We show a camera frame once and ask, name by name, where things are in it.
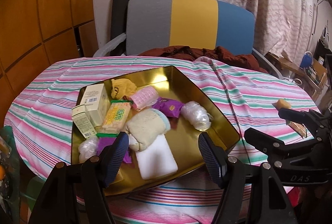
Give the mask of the cream blue knitted sock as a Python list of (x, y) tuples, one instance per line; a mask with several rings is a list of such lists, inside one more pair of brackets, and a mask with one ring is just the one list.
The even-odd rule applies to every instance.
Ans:
[(124, 127), (133, 151), (146, 150), (155, 139), (171, 129), (169, 119), (157, 109), (144, 109), (134, 115)]

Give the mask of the green cracker packet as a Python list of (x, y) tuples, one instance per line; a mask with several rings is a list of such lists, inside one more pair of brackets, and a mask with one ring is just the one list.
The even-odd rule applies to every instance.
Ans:
[(97, 137), (116, 137), (124, 128), (131, 110), (132, 102), (127, 100), (112, 100)]

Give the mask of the clear plastic bag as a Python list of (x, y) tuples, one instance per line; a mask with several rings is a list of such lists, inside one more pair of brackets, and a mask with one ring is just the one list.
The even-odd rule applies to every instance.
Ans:
[(185, 103), (181, 115), (198, 131), (204, 132), (212, 125), (213, 117), (195, 101)]

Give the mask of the purple snack packet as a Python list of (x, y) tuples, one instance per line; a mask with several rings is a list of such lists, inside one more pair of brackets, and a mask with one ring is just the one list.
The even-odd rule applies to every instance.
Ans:
[[(103, 149), (109, 145), (112, 145), (114, 143), (114, 141), (116, 140), (115, 137), (100, 137), (99, 138), (99, 142), (97, 145), (97, 151), (96, 154), (100, 155), (101, 152), (103, 151)], [(127, 152), (125, 153), (125, 156), (123, 158), (124, 163), (126, 164), (130, 164), (132, 163), (132, 158), (129, 155), (129, 150), (127, 150)]]
[(170, 99), (159, 97), (152, 108), (161, 111), (166, 117), (179, 118), (184, 103)]

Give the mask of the brown cracker packet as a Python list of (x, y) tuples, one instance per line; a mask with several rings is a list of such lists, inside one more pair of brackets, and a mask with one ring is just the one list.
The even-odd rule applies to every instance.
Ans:
[(307, 129), (304, 125), (291, 121), (286, 121), (286, 125), (298, 133), (302, 139), (307, 138)]

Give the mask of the purple snack packet in tray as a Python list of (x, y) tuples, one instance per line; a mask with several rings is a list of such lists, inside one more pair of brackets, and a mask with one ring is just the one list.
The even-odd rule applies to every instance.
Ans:
[[(116, 140), (115, 137), (100, 137), (99, 138), (99, 142), (97, 145), (97, 151), (96, 154), (100, 155), (101, 152), (103, 151), (103, 149), (109, 145), (112, 145), (114, 143), (114, 141)], [(132, 158), (129, 155), (129, 150), (127, 150), (127, 152), (125, 153), (125, 156), (123, 158), (124, 163), (126, 164), (130, 164), (132, 163)]]

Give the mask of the yellow sponge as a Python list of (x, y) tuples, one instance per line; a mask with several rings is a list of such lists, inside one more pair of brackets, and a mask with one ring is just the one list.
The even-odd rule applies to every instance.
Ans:
[(282, 108), (284, 108), (284, 109), (291, 109), (292, 108), (292, 105), (289, 102), (287, 102), (286, 100), (284, 100), (283, 98), (278, 99), (276, 103), (273, 103), (273, 106), (277, 110), (280, 110)]

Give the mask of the clear plastic ball in tray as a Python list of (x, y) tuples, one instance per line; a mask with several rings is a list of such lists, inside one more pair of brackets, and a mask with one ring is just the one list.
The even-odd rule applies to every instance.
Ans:
[(99, 138), (97, 136), (91, 136), (79, 145), (79, 163), (84, 163), (87, 159), (96, 155), (98, 143)]

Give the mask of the wooden side desk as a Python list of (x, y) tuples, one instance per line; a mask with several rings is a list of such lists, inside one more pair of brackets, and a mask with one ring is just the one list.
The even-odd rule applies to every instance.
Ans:
[(303, 85), (305, 86), (307, 84), (314, 94), (320, 95), (323, 93), (323, 89), (327, 82), (327, 70), (316, 59), (314, 59), (311, 66), (316, 75), (314, 76), (313, 74), (308, 75), (304, 69), (301, 69), (298, 65), (286, 58), (278, 57), (270, 52), (266, 57), (285, 77), (290, 79), (293, 79), (294, 77), (300, 79)]

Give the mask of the white sponge block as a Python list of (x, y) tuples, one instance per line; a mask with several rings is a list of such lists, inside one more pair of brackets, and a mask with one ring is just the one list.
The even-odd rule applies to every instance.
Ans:
[(140, 175), (143, 180), (167, 176), (178, 171), (178, 165), (164, 134), (144, 151), (135, 152)]

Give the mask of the small green cream box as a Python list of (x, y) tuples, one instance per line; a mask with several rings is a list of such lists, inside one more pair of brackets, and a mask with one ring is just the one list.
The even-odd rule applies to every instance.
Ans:
[(85, 139), (97, 134), (84, 104), (72, 108), (71, 118)]

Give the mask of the large cream box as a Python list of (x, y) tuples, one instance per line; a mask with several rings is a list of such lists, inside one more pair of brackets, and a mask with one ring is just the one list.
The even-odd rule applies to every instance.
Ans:
[(101, 126), (110, 107), (105, 85), (99, 83), (87, 86), (80, 104), (85, 105), (93, 126)]

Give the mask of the pink hair roller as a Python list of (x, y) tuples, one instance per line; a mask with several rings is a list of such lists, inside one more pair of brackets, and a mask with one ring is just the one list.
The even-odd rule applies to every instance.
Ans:
[(132, 101), (132, 107), (140, 111), (148, 106), (153, 106), (159, 98), (158, 92), (153, 86), (147, 86), (138, 90), (129, 99)]

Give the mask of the yellow knitted item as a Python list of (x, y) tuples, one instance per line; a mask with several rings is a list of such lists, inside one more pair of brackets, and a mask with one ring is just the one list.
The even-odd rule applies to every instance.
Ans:
[(129, 79), (111, 79), (111, 97), (116, 100), (129, 98), (137, 92), (137, 86)]

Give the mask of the striped pink green tablecloth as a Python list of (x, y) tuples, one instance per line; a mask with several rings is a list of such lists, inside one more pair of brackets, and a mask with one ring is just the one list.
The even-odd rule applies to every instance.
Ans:
[[(294, 83), (217, 60), (118, 56), (54, 63), (14, 99), (4, 124), (12, 127), (24, 163), (45, 179), (57, 162), (71, 160), (71, 109), (81, 88), (169, 65), (192, 80), (240, 133), (253, 127), (286, 144), (298, 142), (297, 133), (278, 117), (274, 103), (285, 99), (296, 110), (316, 108)], [(221, 196), (208, 173), (198, 169), (167, 185), (112, 200), (109, 208), (117, 221), (125, 223), (211, 223)]]

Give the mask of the gold metal tray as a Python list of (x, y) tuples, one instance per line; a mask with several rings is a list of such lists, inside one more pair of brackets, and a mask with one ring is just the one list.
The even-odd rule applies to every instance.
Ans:
[[(134, 82), (138, 88), (153, 86), (161, 97), (179, 100), (182, 103), (195, 101), (206, 109), (213, 117), (212, 125), (207, 130), (212, 141), (225, 152), (229, 153), (240, 140), (240, 135), (228, 119), (218, 109), (216, 104), (175, 66), (134, 71), (124, 75), (124, 78)], [(180, 117), (176, 128), (166, 133), (165, 138), (178, 165), (178, 171), (171, 175), (143, 180), (140, 176), (134, 153), (131, 153), (132, 163), (122, 163), (119, 173), (123, 179), (110, 184), (104, 189), (104, 194), (114, 199), (117, 196), (127, 196), (131, 193), (170, 182), (184, 176), (204, 165), (204, 160), (198, 148), (196, 130), (184, 117)]]

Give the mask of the dark red jacket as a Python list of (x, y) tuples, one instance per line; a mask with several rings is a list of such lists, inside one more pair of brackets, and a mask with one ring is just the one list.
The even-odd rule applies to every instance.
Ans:
[(139, 56), (167, 57), (187, 61), (195, 61), (199, 57), (205, 56), (230, 66), (268, 73), (266, 69), (260, 67), (258, 60), (253, 55), (233, 55), (227, 49), (220, 46), (215, 49), (169, 46), (166, 48), (153, 48), (140, 53)]

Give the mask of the grey yellow blue chair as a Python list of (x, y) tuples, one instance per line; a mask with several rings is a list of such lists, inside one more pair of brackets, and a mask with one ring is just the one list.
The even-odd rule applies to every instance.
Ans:
[(217, 0), (129, 0), (126, 32), (95, 52), (106, 56), (125, 43), (126, 55), (153, 48), (189, 46), (233, 55), (253, 55), (269, 73), (281, 73), (254, 47), (254, 15), (246, 9)]

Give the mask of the wooden wardrobe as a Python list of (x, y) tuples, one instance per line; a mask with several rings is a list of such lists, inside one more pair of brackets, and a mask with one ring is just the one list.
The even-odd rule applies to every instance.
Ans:
[(1, 0), (1, 116), (47, 67), (97, 48), (93, 0)]

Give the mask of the black rolled mat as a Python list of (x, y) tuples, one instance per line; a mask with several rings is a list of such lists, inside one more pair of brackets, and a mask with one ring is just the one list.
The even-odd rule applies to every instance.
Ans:
[(110, 39), (126, 32), (129, 0), (112, 0)]

